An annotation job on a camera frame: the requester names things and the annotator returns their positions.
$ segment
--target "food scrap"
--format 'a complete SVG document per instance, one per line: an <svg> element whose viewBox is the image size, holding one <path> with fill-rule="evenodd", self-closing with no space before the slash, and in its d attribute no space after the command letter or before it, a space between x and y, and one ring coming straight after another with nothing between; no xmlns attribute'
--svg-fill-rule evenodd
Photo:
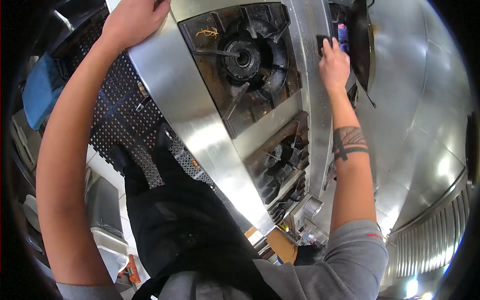
<svg viewBox="0 0 480 300"><path fill-rule="evenodd" d="M200 169L200 166L198 165L197 161L195 160L195 158L192 158L192 164L195 168L197 169Z"/></svg>
<svg viewBox="0 0 480 300"><path fill-rule="evenodd" d="M218 35L218 30L215 28L215 27L212 27L213 30L208 30L208 26L207 26L207 29L201 29L199 32L197 32L197 35L198 36L200 33L203 33L204 35L206 36L216 36Z"/></svg>

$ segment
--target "gray t-shirt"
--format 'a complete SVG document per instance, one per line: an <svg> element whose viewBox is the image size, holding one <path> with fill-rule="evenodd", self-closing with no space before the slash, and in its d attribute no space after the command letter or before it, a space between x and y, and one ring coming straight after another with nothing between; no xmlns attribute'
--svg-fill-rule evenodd
<svg viewBox="0 0 480 300"><path fill-rule="evenodd" d="M388 254L377 225L369 220L357 220L342 225L330 236L325 260L316 265L274 265L261 259L254 262L265 282L283 300L368 300L378 296ZM174 274L158 299L251 299L237 289L194 280L195 276L195 272ZM86 287L58 283L57 286L68 300L122 299L113 285Z"/></svg>

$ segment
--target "stainless steel counter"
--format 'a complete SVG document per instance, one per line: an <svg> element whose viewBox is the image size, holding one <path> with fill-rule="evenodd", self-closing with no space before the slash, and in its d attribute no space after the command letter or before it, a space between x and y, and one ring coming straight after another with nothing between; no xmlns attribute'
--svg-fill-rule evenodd
<svg viewBox="0 0 480 300"><path fill-rule="evenodd" d="M120 0L107 0L112 11ZM309 117L310 178L312 194L321 192L331 151L331 114L318 73L316 34L328 34L326 0L282 1L288 7L289 26L303 88L258 123L231 140L200 76L177 22L220 8L273 2L234 0L173 0L164 24L147 40L129 49L142 82L175 133L204 171L235 207L264 235L274 224L243 160L285 126L300 110Z"/></svg>

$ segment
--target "person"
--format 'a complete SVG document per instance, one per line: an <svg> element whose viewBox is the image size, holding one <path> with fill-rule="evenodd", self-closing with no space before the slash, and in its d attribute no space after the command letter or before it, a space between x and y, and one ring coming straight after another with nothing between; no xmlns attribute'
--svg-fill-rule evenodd
<svg viewBox="0 0 480 300"><path fill-rule="evenodd" d="M103 78L124 49L161 26L169 2L155 6L156 0L120 1L65 85L45 129L36 173L38 216L53 276L66 299L121 299L85 213L85 159ZM152 158L164 186L148 189L128 152L121 146L112 149L125 174L139 258L151 276L134 299L377 297L388 256L376 226L367 145L345 90L349 57L336 40L333 47L324 41L323 52L319 72L333 113L337 167L325 260L294 267L259 259L210 187L175 164L168 151L173 133L163 125Z"/></svg>

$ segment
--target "black apron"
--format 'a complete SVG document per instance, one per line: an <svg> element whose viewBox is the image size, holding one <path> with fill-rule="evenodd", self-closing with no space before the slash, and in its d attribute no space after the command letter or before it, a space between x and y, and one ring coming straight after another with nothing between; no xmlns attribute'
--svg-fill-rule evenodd
<svg viewBox="0 0 480 300"><path fill-rule="evenodd" d="M168 150L155 149L164 186L149 190L138 166L125 172L127 210L140 261L151 279L134 300L158 296L170 275L195 271L252 299L280 299L253 259L258 253L209 185L188 176Z"/></svg>

